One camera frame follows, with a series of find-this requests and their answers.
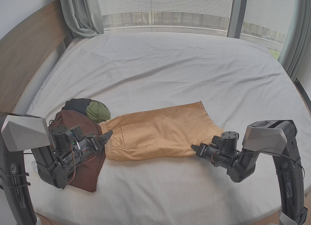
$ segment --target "green clothing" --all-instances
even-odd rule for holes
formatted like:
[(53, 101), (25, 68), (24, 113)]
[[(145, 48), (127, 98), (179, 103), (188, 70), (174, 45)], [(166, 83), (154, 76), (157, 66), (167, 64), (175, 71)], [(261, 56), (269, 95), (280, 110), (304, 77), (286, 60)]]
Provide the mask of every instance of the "green clothing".
[(110, 119), (110, 111), (108, 108), (100, 102), (91, 101), (85, 109), (88, 118), (91, 118), (94, 122), (104, 122)]

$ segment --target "wooden bed frame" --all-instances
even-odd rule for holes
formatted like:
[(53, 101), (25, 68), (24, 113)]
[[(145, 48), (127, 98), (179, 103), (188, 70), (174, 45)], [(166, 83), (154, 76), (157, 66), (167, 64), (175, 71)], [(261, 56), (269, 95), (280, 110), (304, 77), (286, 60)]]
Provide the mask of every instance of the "wooden bed frame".
[[(71, 33), (60, 0), (33, 13), (0, 40), (0, 111), (13, 112), (28, 83), (62, 41), (67, 47)], [(311, 208), (311, 195), (305, 199), (305, 206)], [(278, 223), (278, 212), (252, 225), (269, 223)], [(311, 224), (311, 215), (305, 224)]]

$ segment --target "curtain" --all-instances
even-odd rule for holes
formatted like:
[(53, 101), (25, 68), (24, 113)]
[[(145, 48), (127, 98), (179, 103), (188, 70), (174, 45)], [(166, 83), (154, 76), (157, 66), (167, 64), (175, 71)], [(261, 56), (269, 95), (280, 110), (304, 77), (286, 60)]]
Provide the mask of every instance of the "curtain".
[(278, 61), (292, 81), (302, 61), (308, 60), (306, 49), (311, 37), (311, 0), (295, 0), (290, 29)]
[(98, 0), (60, 0), (66, 24), (74, 37), (94, 37), (104, 33)]

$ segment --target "shorts pocket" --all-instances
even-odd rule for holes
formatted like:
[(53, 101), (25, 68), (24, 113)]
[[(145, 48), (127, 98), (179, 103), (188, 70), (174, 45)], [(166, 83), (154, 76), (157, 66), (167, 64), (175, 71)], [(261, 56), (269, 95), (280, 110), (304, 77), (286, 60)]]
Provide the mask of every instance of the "shorts pocket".
[(148, 122), (122, 125), (125, 149), (136, 149), (156, 143), (153, 127)]

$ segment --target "bed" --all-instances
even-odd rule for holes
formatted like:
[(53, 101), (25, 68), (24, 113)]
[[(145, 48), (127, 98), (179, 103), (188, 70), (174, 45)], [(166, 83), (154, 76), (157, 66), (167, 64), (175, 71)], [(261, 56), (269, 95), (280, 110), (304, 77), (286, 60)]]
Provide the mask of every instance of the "bed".
[[(44, 81), (28, 114), (49, 121), (66, 100), (80, 97), (105, 103), (112, 118), (202, 101), (216, 125), (241, 137), (254, 121), (292, 119), (306, 169), (305, 192), (311, 188), (311, 117), (263, 44), (183, 33), (77, 38)], [(25, 156), (35, 211), (68, 225), (251, 224), (277, 218), (281, 206), (273, 160), (264, 154), (254, 174), (241, 183), (198, 157), (106, 159), (94, 193), (72, 186), (56, 189), (40, 180), (32, 161)]]

